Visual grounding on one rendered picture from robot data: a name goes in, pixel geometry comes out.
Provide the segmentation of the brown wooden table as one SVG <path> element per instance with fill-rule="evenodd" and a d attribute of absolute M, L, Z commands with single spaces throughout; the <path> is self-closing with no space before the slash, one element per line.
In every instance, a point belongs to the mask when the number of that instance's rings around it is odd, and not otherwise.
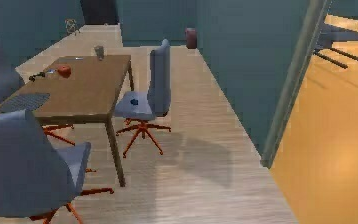
<path fill-rule="evenodd" d="M 65 60 L 64 57 L 83 57 Z M 49 99 L 33 114 L 42 125 L 89 124 L 105 125 L 119 184 L 125 177 L 112 124 L 114 106 L 125 79 L 131 80 L 129 55 L 108 55 L 103 60 L 95 56 L 64 56 L 44 71 L 45 77 L 28 82 L 17 94 L 49 93 Z M 57 68 L 71 67 L 68 78 L 60 76 Z"/>

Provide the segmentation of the dark red bin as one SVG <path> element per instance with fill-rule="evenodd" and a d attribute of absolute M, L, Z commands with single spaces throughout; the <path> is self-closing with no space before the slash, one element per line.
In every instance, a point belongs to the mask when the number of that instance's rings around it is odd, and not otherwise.
<path fill-rule="evenodd" d="M 195 28 L 187 28 L 185 30 L 186 35 L 186 47 L 188 49 L 197 48 L 197 32 Z"/>

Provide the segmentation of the grey laptop keyboard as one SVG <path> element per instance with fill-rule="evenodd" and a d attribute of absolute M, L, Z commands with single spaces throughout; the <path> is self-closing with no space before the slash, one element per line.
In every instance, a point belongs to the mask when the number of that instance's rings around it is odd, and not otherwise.
<path fill-rule="evenodd" d="M 50 97 L 49 93 L 28 93 L 17 95 L 0 106 L 1 113 L 19 110 L 34 111 L 41 107 Z"/>

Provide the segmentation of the red apple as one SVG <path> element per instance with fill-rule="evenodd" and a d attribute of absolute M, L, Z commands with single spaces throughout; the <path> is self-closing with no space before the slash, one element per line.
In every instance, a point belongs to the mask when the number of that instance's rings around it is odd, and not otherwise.
<path fill-rule="evenodd" d="M 71 67 L 68 65 L 61 65 L 57 68 L 57 72 L 60 76 L 68 78 L 71 75 Z"/>

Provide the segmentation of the black small tool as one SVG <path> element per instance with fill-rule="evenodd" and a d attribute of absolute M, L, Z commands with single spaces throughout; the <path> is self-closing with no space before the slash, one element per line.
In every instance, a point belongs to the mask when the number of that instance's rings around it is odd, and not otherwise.
<path fill-rule="evenodd" d="M 37 74 L 34 74 L 34 75 L 31 75 L 29 76 L 29 80 L 34 82 L 36 80 L 37 77 L 45 77 L 46 76 L 46 73 L 45 72 L 39 72 Z"/>

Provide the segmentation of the grey bench black legs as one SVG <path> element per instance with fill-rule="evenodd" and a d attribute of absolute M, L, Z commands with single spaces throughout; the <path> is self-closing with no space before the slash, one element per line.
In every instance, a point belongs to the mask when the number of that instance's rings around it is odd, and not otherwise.
<path fill-rule="evenodd" d="M 349 41 L 358 41 L 358 31 L 353 31 L 353 30 L 324 23 L 321 27 L 321 31 L 318 40 L 316 42 L 313 54 L 340 68 L 347 69 L 348 66 L 346 64 L 341 63 L 329 56 L 321 54 L 320 51 L 324 49 L 328 49 L 330 51 L 336 52 L 342 56 L 348 57 L 358 62 L 358 56 L 355 56 L 353 54 L 344 52 L 342 50 L 333 47 L 334 42 L 349 42 Z"/>

